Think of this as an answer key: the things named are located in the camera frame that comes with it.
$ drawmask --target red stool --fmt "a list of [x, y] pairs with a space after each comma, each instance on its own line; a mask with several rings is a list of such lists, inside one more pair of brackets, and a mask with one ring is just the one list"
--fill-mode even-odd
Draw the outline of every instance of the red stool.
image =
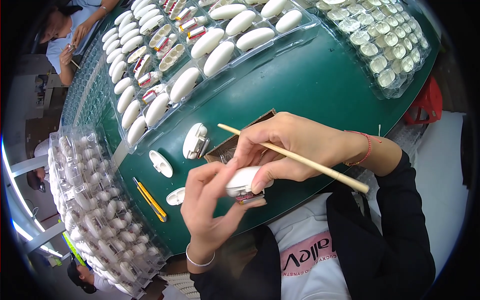
[[[415, 108], [418, 108], [415, 120], [408, 111], [403, 115], [408, 125], [433, 123], [442, 117], [442, 93], [433, 76], [428, 76], [420, 93], [410, 105], [409, 111], [414, 111]], [[428, 114], [424, 120], [420, 120], [422, 109]]]

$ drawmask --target green workbench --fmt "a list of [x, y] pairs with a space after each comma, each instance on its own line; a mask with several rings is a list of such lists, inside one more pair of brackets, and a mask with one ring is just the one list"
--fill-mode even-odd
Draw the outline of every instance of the green workbench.
[[[115, 10], [112, 17], [121, 11]], [[152, 142], [149, 149], [158, 151], [170, 162], [174, 170], [171, 178], [153, 168], [148, 151], [142, 155], [127, 155], [119, 167], [127, 188], [173, 254], [185, 252], [190, 235], [183, 223], [180, 205], [168, 205], [166, 196], [185, 186], [191, 168], [206, 163], [203, 158], [190, 160], [183, 157], [183, 141], [190, 127], [198, 122], [207, 127], [210, 150], [231, 136], [219, 129], [217, 123], [243, 128], [275, 108], [276, 111], [289, 111], [340, 130], [377, 135], [378, 125], [381, 124], [381, 135], [385, 135], [422, 88], [439, 51], [438, 38], [428, 20], [417, 12], [412, 12], [412, 15], [420, 23], [432, 50], [423, 68], [415, 73], [413, 83], [399, 99], [377, 99], [369, 88], [369, 80], [360, 68], [362, 63], [355, 58], [354, 50], [339, 44], [320, 28], [317, 38], [311, 42], [258, 67], [202, 105], [196, 104], [193, 97], [160, 126], [165, 133]], [[98, 122], [104, 127], [111, 151], [115, 152], [121, 139], [114, 108], [109, 101], [103, 106]], [[344, 172], [348, 168], [339, 165], [335, 169]], [[165, 210], [167, 222], [160, 222], [141, 197], [132, 181], [133, 176], [143, 183]], [[249, 210], [237, 233], [301, 205], [331, 181], [327, 176], [304, 182], [276, 180], [266, 193], [268, 205]], [[219, 199], [215, 216], [224, 215], [233, 202], [231, 198]]]

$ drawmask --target wooden stick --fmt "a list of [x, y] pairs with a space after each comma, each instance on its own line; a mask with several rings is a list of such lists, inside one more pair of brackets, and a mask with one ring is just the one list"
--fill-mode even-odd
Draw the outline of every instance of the wooden stick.
[[[225, 124], [218, 124], [218, 127], [220, 127], [221, 129], [224, 129], [228, 132], [231, 132], [233, 134], [236, 134], [236, 135], [240, 135], [240, 130], [238, 129], [235, 129], [235, 128], [232, 128], [230, 126], [227, 126]], [[311, 161], [307, 158], [304, 158], [303, 156], [300, 156], [298, 154], [295, 154], [293, 152], [290, 152], [284, 148], [281, 148], [281, 147], [278, 147], [277, 145], [274, 145], [274, 144], [271, 144], [271, 143], [260, 143], [260, 145], [262, 145], [263, 147], [266, 147], [268, 149], [272, 149], [274, 150], [275, 152], [278, 152], [280, 154], [283, 154], [287, 157], [290, 157], [291, 159], [294, 159], [298, 162], [301, 162], [335, 180], [338, 180], [339, 182], [341, 183], [344, 183], [346, 185], [348, 185], [349, 187], [359, 191], [359, 192], [362, 192], [362, 193], [367, 193], [368, 192], [368, 189], [369, 189], [369, 186], [366, 185], [365, 183], [363, 182], [360, 182], [356, 179], [353, 179], [345, 174], [342, 174], [338, 171], [335, 171], [329, 167], [326, 167], [326, 166], [323, 166], [323, 165], [320, 165], [319, 163], [316, 163], [314, 161]]]
[[75, 66], [77, 66], [78, 69], [81, 69], [80, 66], [74, 60], [72, 60], [72, 62]]

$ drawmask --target yellow utility knife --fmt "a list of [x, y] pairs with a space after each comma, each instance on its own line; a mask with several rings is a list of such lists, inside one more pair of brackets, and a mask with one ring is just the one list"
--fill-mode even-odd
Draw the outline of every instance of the yellow utility knife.
[[156, 216], [162, 222], [167, 221], [167, 214], [163, 211], [163, 209], [158, 205], [158, 203], [152, 198], [150, 193], [145, 189], [144, 185], [138, 182], [137, 178], [133, 178], [133, 182], [137, 185], [137, 189], [142, 194], [143, 198], [147, 201], [148, 205], [153, 209]]

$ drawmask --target black jacket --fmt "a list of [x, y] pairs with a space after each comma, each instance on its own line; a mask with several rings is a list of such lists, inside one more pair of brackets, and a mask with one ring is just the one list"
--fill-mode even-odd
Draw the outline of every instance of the black jacket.
[[[335, 191], [327, 199], [332, 247], [352, 299], [419, 299], [433, 282], [435, 265], [415, 174], [404, 152], [394, 171], [376, 177], [383, 236], [361, 214], [348, 189]], [[202, 300], [280, 299], [280, 256], [275, 237], [262, 226], [255, 240], [258, 252], [239, 280], [219, 266], [191, 274]]]

